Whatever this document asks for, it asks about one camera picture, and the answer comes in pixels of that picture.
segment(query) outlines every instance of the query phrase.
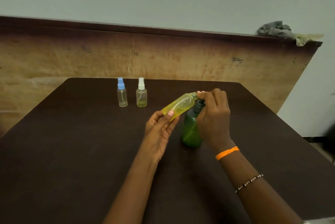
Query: hand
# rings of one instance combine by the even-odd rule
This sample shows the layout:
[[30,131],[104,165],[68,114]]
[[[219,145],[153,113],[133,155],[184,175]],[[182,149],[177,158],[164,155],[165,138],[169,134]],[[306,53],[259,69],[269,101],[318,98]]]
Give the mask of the hand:
[[227,94],[216,88],[213,91],[197,91],[199,99],[205,100],[206,106],[197,118],[200,136],[219,154],[235,146],[229,135],[229,116]]
[[162,158],[169,137],[179,121],[179,116],[173,119],[173,110],[163,115],[162,111],[156,111],[145,124],[144,139],[141,148],[152,155],[155,161]]

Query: black and silver bracelet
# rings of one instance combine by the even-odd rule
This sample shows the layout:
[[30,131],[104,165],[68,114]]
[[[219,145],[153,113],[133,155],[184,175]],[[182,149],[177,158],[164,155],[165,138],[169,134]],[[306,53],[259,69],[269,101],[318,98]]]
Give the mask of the black and silver bracelet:
[[257,180],[258,178],[261,178],[263,177],[264,175],[257,175],[255,176],[254,178],[250,179],[249,181],[247,181],[245,184],[243,184],[241,187],[238,187],[236,190],[235,190],[235,193],[239,192],[241,190],[241,188],[243,187],[246,187],[249,183],[252,183],[253,181]]

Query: plywood panel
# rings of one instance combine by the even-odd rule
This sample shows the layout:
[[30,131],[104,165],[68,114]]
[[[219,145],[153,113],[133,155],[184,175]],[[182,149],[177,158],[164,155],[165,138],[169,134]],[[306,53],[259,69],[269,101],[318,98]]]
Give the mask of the plywood panel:
[[273,43],[2,27],[0,128],[8,130],[69,77],[240,82],[277,112],[314,52]]

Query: person's left arm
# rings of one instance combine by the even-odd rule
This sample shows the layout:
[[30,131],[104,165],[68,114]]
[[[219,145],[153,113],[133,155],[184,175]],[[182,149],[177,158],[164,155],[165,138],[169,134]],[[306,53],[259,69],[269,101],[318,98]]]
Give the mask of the person's left arm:
[[156,111],[145,125],[140,149],[129,169],[103,224],[140,224],[148,201],[149,192],[167,142],[179,117],[170,121],[173,111],[165,116]]

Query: white cap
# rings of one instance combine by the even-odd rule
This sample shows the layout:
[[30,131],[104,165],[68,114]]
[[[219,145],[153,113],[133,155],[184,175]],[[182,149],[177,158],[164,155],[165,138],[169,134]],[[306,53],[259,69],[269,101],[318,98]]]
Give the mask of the white cap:
[[144,78],[138,78],[138,89],[144,90]]

